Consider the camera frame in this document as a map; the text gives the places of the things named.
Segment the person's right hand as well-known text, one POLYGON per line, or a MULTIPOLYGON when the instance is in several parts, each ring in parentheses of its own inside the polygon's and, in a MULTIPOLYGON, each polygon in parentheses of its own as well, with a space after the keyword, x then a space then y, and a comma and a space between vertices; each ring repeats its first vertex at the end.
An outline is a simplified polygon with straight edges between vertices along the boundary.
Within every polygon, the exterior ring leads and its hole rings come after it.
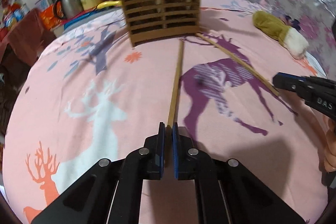
POLYGON ((326 132, 326 147, 324 150, 324 167, 327 172, 335 172, 336 169, 336 137, 335 121, 328 120, 328 130, 326 132))

